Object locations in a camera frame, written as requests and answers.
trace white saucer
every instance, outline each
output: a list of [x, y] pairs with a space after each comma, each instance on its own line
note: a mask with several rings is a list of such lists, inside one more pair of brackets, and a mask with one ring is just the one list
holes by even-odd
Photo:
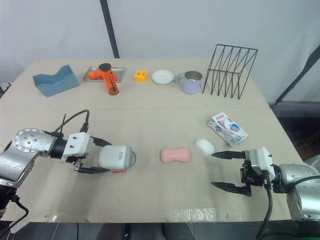
[[156, 84], [168, 84], [174, 79], [174, 74], [167, 70], [158, 70], [152, 74], [152, 80]]

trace yellow toy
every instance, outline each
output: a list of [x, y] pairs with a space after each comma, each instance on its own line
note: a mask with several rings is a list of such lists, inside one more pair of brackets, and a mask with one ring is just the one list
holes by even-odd
[[134, 80], [137, 82], [145, 82], [147, 80], [147, 71], [137, 70], [134, 74]]

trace blue holder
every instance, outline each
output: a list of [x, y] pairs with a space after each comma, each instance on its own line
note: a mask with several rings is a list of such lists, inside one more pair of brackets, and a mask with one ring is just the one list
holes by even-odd
[[62, 66], [55, 75], [34, 75], [33, 81], [36, 88], [46, 97], [79, 86], [78, 80], [69, 65]]

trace orange spray bottle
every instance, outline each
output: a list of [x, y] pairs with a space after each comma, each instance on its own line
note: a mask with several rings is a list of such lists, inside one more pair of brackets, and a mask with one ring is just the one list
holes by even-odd
[[99, 70], [102, 73], [102, 77], [106, 88], [108, 89], [108, 93], [110, 95], [116, 95], [119, 93], [119, 89], [117, 87], [117, 75], [112, 72], [111, 65], [109, 63], [102, 63], [99, 66]]

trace pink soap bar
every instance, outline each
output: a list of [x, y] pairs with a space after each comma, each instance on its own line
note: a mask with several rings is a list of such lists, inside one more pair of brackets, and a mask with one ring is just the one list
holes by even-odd
[[170, 149], [163, 148], [160, 151], [161, 161], [166, 163], [170, 163], [173, 161], [180, 162], [189, 162], [190, 161], [190, 152], [186, 148], [178, 148], [178, 149]]

